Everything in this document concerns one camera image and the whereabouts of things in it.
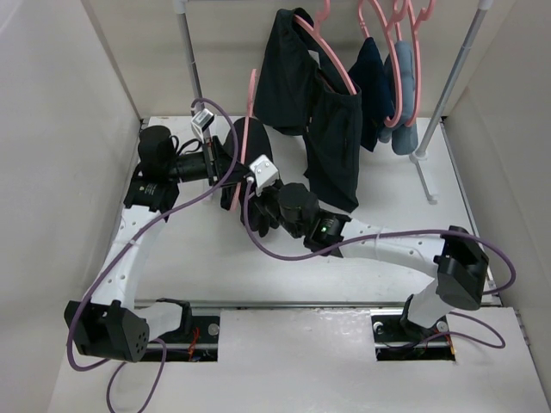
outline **metal pole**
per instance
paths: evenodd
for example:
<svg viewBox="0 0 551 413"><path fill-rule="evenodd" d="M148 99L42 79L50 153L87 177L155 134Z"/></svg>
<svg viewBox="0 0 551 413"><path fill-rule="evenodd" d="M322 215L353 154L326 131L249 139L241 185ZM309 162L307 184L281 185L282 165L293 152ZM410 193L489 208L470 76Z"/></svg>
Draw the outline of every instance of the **metal pole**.
<svg viewBox="0 0 551 413"><path fill-rule="evenodd" d="M203 97L201 92L201 81L199 80L199 72L195 63L195 55L193 54L193 44L189 34L188 17L186 16L185 3L188 0L174 0L174 11L178 17L178 26L183 40L183 50L186 56L186 62L189 68L189 77L191 79L191 87L193 88L193 96L196 98ZM204 103L199 103L199 110L205 108Z"/></svg>
<svg viewBox="0 0 551 413"><path fill-rule="evenodd" d="M474 15L471 27L469 28L467 36L465 37L463 45L461 46L461 50L459 51L459 54L455 59L454 67L449 73L448 82L446 82L446 85L444 86L442 95L440 96L440 101L438 101L434 114L432 115L432 118L430 118L429 127L427 127L427 130L424 133L423 141L415 151L415 156L417 158L426 157L427 147L429 146L430 140L432 139L432 135L434 134L434 131L436 130L436 127L440 122L442 113L446 108L446 104L448 103L449 96L454 89L455 82L457 82L457 78L459 77L459 74L463 69L463 65L467 60L467 56L471 51L471 47L474 43L474 39L476 38L476 34L479 32L480 26L482 25L484 17L486 16L486 13L488 9L490 9L491 5L492 1L480 1L479 8L476 10L476 15Z"/></svg>

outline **wall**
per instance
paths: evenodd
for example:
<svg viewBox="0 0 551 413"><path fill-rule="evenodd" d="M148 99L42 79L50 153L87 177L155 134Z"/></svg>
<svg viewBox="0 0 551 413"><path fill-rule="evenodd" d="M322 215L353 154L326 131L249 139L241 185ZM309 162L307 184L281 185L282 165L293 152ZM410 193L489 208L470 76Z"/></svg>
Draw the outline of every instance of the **wall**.
<svg viewBox="0 0 551 413"><path fill-rule="evenodd" d="M105 33L116 64L142 116L188 114L193 99L171 0L86 0ZM479 0L437 0L431 20L420 28L423 57L422 114L434 110ZM462 73L450 107L461 94L515 0L494 2ZM364 16L387 55L375 13L365 2ZM390 6L390 0L381 0ZM419 11L428 0L413 0ZM260 68L276 11L304 7L310 15L321 0L192 1L189 26L203 95L233 114L245 111L252 68ZM322 33L345 67L362 44L356 0L333 0ZM406 38L408 24L404 26Z"/></svg>
<svg viewBox="0 0 551 413"><path fill-rule="evenodd" d="M0 400L46 411L139 122L80 2L0 2Z"/></svg>
<svg viewBox="0 0 551 413"><path fill-rule="evenodd" d="M452 151L484 237L518 268L505 303L520 309L551 397L551 27L548 0L519 0L446 120ZM503 282L505 269L494 265Z"/></svg>

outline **black garment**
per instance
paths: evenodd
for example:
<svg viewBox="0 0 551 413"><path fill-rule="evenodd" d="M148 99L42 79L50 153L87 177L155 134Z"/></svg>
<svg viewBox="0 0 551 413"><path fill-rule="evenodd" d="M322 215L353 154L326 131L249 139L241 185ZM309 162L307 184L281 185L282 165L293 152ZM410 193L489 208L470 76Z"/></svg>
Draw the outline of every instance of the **black garment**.
<svg viewBox="0 0 551 413"><path fill-rule="evenodd" d="M356 87L357 95L349 94L325 52L294 22L295 14L313 24L303 9L280 9L275 15L254 113L281 133L302 135L310 189L351 212L358 206L362 93Z"/></svg>
<svg viewBox="0 0 551 413"><path fill-rule="evenodd" d="M239 143L239 159L241 159L241 151L243 150L243 132L245 130L245 118L239 118L233 122L235 130L238 133ZM233 139L232 131L227 134L226 142L224 142L224 150L230 156L233 156ZM247 148L245 153L245 165L251 164L255 159L261 155L266 155L270 161L274 162L274 156L272 155L272 146L269 143L268 134L264 129L264 125L254 118L249 119L249 134L247 138ZM241 185L239 191L239 203L241 204L241 223L245 222L243 215L243 202L245 200L245 188L246 184ZM233 195L235 194L236 187L228 187L222 189L222 197L220 199L220 206L226 210L230 210L232 206ZM249 203L249 224L251 229L256 232L260 237L264 237L270 228L277 228L279 223L273 220L269 215L262 214L254 202Z"/></svg>
<svg viewBox="0 0 551 413"><path fill-rule="evenodd" d="M394 116L390 84L373 38L363 42L358 59L348 73L362 88L362 146L373 152L384 120Z"/></svg>

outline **clothes hanger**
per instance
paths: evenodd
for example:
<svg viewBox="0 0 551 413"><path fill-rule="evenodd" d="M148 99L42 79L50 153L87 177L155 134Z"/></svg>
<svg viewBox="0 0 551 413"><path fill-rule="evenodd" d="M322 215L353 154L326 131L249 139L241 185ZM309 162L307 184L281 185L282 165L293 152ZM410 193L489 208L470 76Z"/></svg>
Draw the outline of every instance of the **clothes hanger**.
<svg viewBox="0 0 551 413"><path fill-rule="evenodd" d="M368 1L375 9L375 13L379 18L379 23L381 24L381 27L385 35L385 40L387 41L388 55L390 56L390 60L393 65L394 89L396 94L394 99L395 100L394 117L392 119L386 118L385 125L387 127L394 127L398 125L399 118L402 116L403 102L402 102L402 76L399 73L398 56L396 55L396 49L394 48L394 40L392 38L391 32L395 24L402 21L404 17L406 17L406 13L408 10L407 6L408 4L410 4L410 0L403 0L402 8L400 10L397 10L397 7L396 7L398 5L399 0L393 0L393 13L390 16L389 21L387 21L387 18L385 17L385 13L382 11L382 7L377 0L368 0ZM360 29L362 30L364 37L367 39L368 37L371 37L371 36L369 36L368 28L365 24L365 21L363 20L362 6L363 6L363 0L358 0L358 21L360 22Z"/></svg>
<svg viewBox="0 0 551 413"><path fill-rule="evenodd" d="M312 37L316 43L319 44L321 49L325 52L329 60L333 63L335 68L337 68L338 74L341 76L341 78L344 81L344 84L346 85L346 89L351 95L355 95L356 88L354 87L354 84L352 83L352 80L350 80L350 76L348 76L348 72L346 69L344 69L343 64L338 59L337 55L333 50L329 47L327 42L321 37L321 34L319 33L319 30L321 29L321 22L324 22L329 14L331 13L331 0L325 0L325 8L323 11L319 11L316 13L315 23L314 27L310 26L306 20L304 20L299 15L296 15L294 17L294 21L301 26L308 34L310 34L310 37Z"/></svg>
<svg viewBox="0 0 551 413"><path fill-rule="evenodd" d="M421 108L421 46L419 45L418 31L422 22L426 22L432 16L436 0L430 0L429 6L422 8L418 16L415 16L412 0L407 0L407 14L410 20L412 30L413 56L415 59L415 106L413 107L412 117L406 122L406 126L413 126L417 120L419 109ZM402 33L399 22L396 22L396 38L402 40Z"/></svg>
<svg viewBox="0 0 551 413"><path fill-rule="evenodd" d="M241 158L239 162L245 165L245 155L247 153L247 140L249 138L249 119L252 118L252 106L255 97L255 83L257 80L257 70L253 69L251 72L251 79L249 80L249 94L247 96L247 115L245 116L245 124L243 126L243 143L241 145ZM235 211L239 203L239 191L241 190L241 182L235 188L235 194L233 194L232 205L230 211Z"/></svg>

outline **bolt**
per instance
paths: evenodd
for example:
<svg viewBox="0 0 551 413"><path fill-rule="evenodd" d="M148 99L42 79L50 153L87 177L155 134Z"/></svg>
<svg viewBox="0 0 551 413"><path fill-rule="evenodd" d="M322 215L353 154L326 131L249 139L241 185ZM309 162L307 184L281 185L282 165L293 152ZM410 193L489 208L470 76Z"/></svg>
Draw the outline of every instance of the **bolt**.
<svg viewBox="0 0 551 413"><path fill-rule="evenodd" d="M441 333L447 333L449 331L448 323L445 321L439 321L436 323L436 329Z"/></svg>
<svg viewBox="0 0 551 413"><path fill-rule="evenodd" d="M373 331L375 332L375 334L380 336L383 333L383 327L384 326L385 326L385 324L383 324L382 322L375 321L373 323Z"/></svg>
<svg viewBox="0 0 551 413"><path fill-rule="evenodd" d="M208 326L208 334L211 336L217 336L220 333L220 327L218 324L212 323Z"/></svg>

